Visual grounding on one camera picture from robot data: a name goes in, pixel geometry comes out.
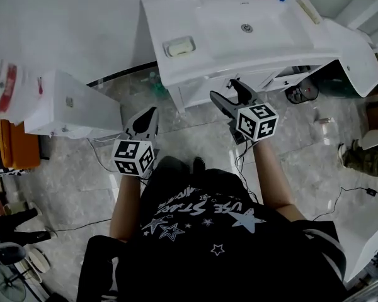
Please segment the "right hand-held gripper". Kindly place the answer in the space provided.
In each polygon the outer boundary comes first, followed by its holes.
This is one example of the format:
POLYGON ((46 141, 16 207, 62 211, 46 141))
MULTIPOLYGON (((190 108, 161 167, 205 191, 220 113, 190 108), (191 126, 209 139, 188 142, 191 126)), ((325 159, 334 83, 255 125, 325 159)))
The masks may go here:
POLYGON ((210 99, 228 118, 230 132, 237 145, 259 142, 275 134, 279 115, 269 103, 255 104, 257 93, 238 79, 230 80, 237 92, 238 103, 233 103, 218 92, 210 91, 210 99))

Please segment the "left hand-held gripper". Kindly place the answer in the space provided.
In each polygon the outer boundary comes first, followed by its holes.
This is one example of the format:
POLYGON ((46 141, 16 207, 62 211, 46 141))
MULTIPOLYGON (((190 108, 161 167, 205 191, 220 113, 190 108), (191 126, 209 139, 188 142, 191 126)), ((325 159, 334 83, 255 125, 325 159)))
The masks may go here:
POLYGON ((127 139, 113 145, 112 162, 122 175, 144 177, 156 159, 155 137, 159 128, 159 111, 148 107, 131 117, 126 126, 127 139))

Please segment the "white soap dish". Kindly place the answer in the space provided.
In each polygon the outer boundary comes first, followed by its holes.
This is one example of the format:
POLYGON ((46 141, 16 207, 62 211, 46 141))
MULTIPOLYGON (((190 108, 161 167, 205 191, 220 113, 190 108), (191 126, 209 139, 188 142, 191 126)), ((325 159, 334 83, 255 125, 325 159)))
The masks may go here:
POLYGON ((174 38, 172 40, 169 40, 169 41, 166 41, 166 42, 163 42, 163 50, 164 50, 164 53, 167 57, 169 58, 173 58, 169 55, 169 52, 168 52, 168 47, 172 44, 172 43, 176 43, 176 42, 182 42, 182 41, 190 41, 193 45, 193 51, 194 52, 196 50, 196 44, 193 40, 193 37, 192 36, 182 36, 182 37, 179 37, 179 38, 174 38))

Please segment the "person's right forearm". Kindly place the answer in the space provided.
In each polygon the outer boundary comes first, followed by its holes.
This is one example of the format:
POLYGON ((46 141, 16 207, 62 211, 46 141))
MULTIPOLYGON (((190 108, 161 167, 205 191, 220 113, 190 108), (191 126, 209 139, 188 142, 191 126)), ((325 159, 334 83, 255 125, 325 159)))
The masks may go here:
POLYGON ((289 221, 305 220, 295 205, 288 179, 268 139, 253 146, 253 155, 263 204, 289 221))

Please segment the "person's left forearm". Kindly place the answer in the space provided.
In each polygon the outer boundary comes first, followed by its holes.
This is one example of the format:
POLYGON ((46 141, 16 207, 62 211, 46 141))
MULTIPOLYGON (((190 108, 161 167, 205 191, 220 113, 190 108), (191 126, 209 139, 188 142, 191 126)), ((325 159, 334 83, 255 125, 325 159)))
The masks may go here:
POLYGON ((110 236, 128 242, 139 227, 140 180, 123 176, 110 221, 110 236))

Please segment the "green plastic bottle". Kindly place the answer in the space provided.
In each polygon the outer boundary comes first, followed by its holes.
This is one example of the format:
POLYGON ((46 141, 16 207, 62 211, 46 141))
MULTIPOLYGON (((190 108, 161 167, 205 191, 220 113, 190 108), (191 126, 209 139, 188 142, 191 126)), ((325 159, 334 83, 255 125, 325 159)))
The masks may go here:
POLYGON ((161 77, 156 72, 150 72, 148 77, 141 80, 143 83, 148 83, 151 87, 151 91, 157 96, 165 96, 167 94, 166 88, 161 82, 161 77))

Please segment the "person's black trousers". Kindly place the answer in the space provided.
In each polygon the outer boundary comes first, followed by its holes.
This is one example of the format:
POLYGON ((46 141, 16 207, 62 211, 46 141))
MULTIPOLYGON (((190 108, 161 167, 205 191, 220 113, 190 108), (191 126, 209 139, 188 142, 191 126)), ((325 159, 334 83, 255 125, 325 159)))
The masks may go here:
POLYGON ((172 156, 165 156, 159 161, 150 176, 149 182, 161 184, 177 183, 178 185, 184 182, 194 182, 195 184, 212 184, 216 182, 218 185, 225 186, 242 185, 241 179, 237 175, 220 169, 207 169, 205 166, 203 173, 194 174, 193 164, 192 170, 190 170, 188 164, 172 156))

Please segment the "white vanity cabinet with sink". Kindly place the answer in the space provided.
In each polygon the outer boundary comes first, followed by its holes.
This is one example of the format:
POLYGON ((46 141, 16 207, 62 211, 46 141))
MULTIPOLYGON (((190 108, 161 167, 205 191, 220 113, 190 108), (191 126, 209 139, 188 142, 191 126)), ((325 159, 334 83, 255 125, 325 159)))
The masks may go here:
POLYGON ((270 91, 275 77, 341 65, 366 97, 378 85, 378 61, 356 31, 322 18, 315 25, 296 0, 143 0, 157 66, 179 112, 210 101, 210 91, 231 98, 231 79, 270 91), (249 24, 252 33, 245 33, 249 24), (169 58, 163 42, 192 36, 196 50, 169 58))

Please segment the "black trash bin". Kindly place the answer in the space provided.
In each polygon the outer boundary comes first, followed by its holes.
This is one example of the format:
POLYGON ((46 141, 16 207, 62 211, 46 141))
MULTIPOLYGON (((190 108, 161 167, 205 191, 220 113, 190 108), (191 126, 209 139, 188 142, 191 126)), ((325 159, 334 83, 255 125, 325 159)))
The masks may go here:
POLYGON ((292 104, 314 101, 319 96, 319 89, 310 78, 305 78, 296 86, 285 90, 287 100, 292 104))

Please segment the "dark green bin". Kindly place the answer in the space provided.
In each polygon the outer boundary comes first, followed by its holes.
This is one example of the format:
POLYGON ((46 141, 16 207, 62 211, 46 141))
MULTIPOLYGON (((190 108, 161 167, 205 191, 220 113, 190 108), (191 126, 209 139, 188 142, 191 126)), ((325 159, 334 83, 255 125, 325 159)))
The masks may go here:
POLYGON ((323 69, 317 72, 316 85, 321 94, 334 98, 359 99, 346 74, 339 72, 325 72, 323 69))

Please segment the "beige long bar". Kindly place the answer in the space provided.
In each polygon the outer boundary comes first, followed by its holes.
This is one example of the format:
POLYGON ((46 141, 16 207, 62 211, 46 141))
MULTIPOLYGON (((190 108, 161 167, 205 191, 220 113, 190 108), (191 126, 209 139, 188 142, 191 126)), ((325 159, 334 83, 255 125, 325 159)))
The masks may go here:
POLYGON ((303 11, 310 17, 315 25, 318 25, 322 21, 322 17, 317 12, 316 8, 309 0, 296 0, 297 4, 303 9, 303 11))

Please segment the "person's black star-print shirt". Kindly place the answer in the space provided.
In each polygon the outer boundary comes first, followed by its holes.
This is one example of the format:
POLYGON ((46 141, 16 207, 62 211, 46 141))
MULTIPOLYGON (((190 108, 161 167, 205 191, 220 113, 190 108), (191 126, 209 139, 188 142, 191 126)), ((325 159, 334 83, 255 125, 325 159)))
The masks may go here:
POLYGON ((112 286, 129 302, 340 302, 346 258, 330 221, 289 221, 218 169, 152 173, 140 227, 121 242, 92 237, 77 302, 112 286))

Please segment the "grey office chair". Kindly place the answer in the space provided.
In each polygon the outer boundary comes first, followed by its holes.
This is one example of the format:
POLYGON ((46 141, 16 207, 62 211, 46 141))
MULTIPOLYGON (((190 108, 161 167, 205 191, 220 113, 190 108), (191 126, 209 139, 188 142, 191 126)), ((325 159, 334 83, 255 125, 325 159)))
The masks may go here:
POLYGON ((24 247, 13 242, 0 243, 0 264, 10 266, 26 257, 24 247))

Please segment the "white glossy fixture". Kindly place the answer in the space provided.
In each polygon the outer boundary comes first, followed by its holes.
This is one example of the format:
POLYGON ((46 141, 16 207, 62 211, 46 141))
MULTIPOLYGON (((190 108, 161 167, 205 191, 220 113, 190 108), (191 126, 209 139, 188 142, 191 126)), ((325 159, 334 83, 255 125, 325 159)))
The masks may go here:
POLYGON ((378 216, 352 218, 338 227, 346 255, 344 282, 349 283, 378 253, 378 216))

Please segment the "black floor fan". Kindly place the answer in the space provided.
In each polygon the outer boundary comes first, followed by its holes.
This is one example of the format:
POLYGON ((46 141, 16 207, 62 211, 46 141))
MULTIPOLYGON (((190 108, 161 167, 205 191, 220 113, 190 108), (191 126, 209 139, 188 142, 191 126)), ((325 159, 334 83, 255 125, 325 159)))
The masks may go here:
POLYGON ((24 302, 26 298, 24 282, 8 266, 0 265, 0 293, 10 302, 24 302))

